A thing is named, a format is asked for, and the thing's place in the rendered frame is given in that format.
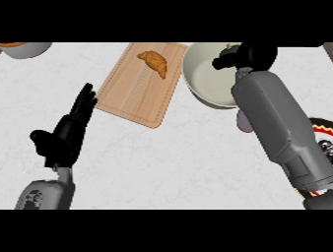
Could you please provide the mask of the pale cream bowl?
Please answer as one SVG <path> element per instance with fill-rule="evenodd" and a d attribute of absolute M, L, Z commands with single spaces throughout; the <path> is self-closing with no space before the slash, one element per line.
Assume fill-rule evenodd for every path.
<path fill-rule="evenodd" d="M 231 94 L 236 69 L 231 67 L 216 70 L 211 66 L 211 60 L 232 45 L 238 45 L 238 42 L 195 42 L 182 60 L 182 74 L 188 88 L 198 101 L 216 109 L 236 107 Z"/>

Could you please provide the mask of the golden brown croissant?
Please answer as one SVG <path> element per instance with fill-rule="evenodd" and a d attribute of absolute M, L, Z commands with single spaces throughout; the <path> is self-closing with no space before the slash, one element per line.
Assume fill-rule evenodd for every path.
<path fill-rule="evenodd" d="M 167 76 L 167 60 L 155 51 L 143 51 L 136 57 L 145 61 L 148 67 L 158 73 L 161 79 Z"/>

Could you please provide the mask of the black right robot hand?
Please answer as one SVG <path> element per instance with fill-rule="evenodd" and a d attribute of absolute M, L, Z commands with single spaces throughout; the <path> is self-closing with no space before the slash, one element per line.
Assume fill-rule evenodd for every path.
<path fill-rule="evenodd" d="M 278 48 L 273 44 L 259 42 L 242 42 L 235 57 L 217 56 L 211 60 L 211 67 L 216 70 L 235 67 L 251 68 L 254 71 L 268 71 L 278 56 Z"/>

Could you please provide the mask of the grey bowl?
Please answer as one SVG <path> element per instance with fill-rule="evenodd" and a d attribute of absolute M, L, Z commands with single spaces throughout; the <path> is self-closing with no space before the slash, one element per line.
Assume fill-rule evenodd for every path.
<path fill-rule="evenodd" d="M 50 46 L 50 42 L 28 42 L 19 47 L 0 49 L 11 58 L 28 59 L 41 55 L 48 50 Z"/>

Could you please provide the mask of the dark green vegetable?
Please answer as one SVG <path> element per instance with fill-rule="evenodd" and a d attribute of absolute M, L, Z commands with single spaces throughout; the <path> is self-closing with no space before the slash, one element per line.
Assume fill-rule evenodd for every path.
<path fill-rule="evenodd" d="M 220 51 L 219 56 L 220 57 L 235 57 L 238 52 L 239 45 L 238 44 L 228 44 L 226 48 Z"/>

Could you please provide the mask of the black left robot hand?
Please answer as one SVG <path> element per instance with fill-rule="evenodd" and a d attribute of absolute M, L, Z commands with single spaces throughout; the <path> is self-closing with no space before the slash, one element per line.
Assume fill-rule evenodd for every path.
<path fill-rule="evenodd" d="M 54 126 L 53 132 L 35 130 L 31 140 L 37 153 L 44 157 L 44 166 L 50 168 L 72 167 L 82 147 L 85 128 L 97 103 L 93 85 L 85 84 L 75 98 L 72 108 Z"/>

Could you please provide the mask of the pale purple oblong object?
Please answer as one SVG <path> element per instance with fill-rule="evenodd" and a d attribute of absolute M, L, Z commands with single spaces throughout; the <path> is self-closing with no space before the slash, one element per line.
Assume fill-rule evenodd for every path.
<path fill-rule="evenodd" d="M 253 127 L 242 111 L 236 113 L 236 127 L 244 133 L 253 132 Z"/>

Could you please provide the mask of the pale wooden cutting board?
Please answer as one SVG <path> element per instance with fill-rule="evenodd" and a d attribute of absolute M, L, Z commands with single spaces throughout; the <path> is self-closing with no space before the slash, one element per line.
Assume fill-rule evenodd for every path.
<path fill-rule="evenodd" d="M 173 42 L 131 42 L 112 72 L 96 92 L 96 108 L 149 127 L 161 125 L 188 46 Z M 137 54 L 155 51 L 165 59 L 167 72 L 161 78 Z"/>

